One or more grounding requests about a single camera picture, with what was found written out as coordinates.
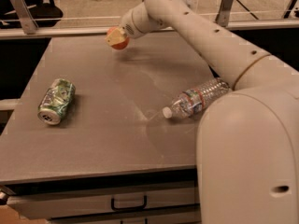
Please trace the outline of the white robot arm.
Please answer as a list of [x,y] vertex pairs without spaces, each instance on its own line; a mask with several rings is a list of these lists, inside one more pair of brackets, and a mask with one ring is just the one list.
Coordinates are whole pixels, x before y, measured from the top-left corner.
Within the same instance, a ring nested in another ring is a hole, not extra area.
[[198,126],[202,224],[299,224],[298,72],[194,12],[191,0],[143,0],[107,43],[167,26],[231,88]]

